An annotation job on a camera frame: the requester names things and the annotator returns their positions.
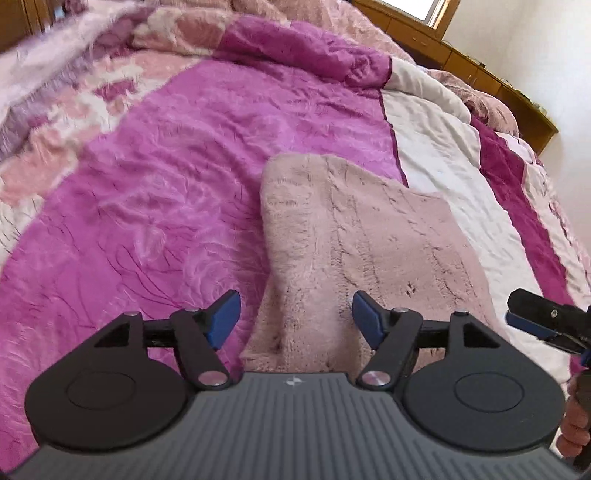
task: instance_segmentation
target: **round black disc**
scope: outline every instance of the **round black disc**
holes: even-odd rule
[[[108,350],[87,368],[73,373],[66,360],[65,368],[50,369],[31,384],[25,411],[40,443],[119,449],[155,436],[181,413],[187,393],[179,374],[146,356]]]
[[[564,413],[562,391],[515,353],[464,349],[428,365],[408,380],[405,408],[429,434],[463,449],[501,453],[548,445]]]

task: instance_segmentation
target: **wooden headboard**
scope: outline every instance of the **wooden headboard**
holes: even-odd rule
[[[0,52],[51,25],[63,0],[0,1]]]

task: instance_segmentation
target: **bed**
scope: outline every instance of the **bed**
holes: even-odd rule
[[[41,371],[121,312],[232,288],[233,372],[354,371],[360,288],[429,318],[469,306],[566,382],[569,357],[507,327],[506,300],[586,308],[589,257],[504,106],[346,2],[160,3],[91,0],[0,57],[0,469],[35,448]],[[358,358],[298,364],[303,343]]]

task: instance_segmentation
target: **white wall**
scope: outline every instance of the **white wall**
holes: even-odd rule
[[[546,108],[560,130],[540,158],[591,251],[591,1],[536,0],[499,74]]]
[[[524,11],[535,1],[461,0],[443,40],[499,74],[511,35]]]

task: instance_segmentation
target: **wooden cabinet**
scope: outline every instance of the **wooden cabinet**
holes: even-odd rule
[[[390,23],[390,17],[382,12],[378,12],[373,8],[366,7],[364,5],[357,5],[357,8],[361,10],[367,18],[371,20],[376,27],[381,28],[382,30],[386,31],[388,29],[388,25]]]
[[[0,2],[0,52],[31,34],[24,4],[19,0]]]
[[[456,77],[471,85],[472,81],[476,78],[478,67],[470,60],[452,51],[449,59],[443,66],[443,70],[453,73]]]
[[[449,55],[443,70],[453,73],[459,79],[464,80],[474,90],[486,92],[492,96],[495,96],[501,88],[499,80],[474,61],[456,51],[452,51],[452,54]]]
[[[476,77],[472,80],[472,88],[481,92],[486,92],[489,95],[496,96],[501,88],[501,83],[486,70],[478,69]]]
[[[50,25],[49,5],[46,0],[0,0],[0,52]]]
[[[445,64],[452,51],[447,45],[428,37],[395,18],[390,19],[386,33],[396,39],[398,43],[411,47],[441,64]]]
[[[501,85],[496,97],[509,107],[519,125],[521,138],[539,155],[558,129],[529,99],[508,85]]]

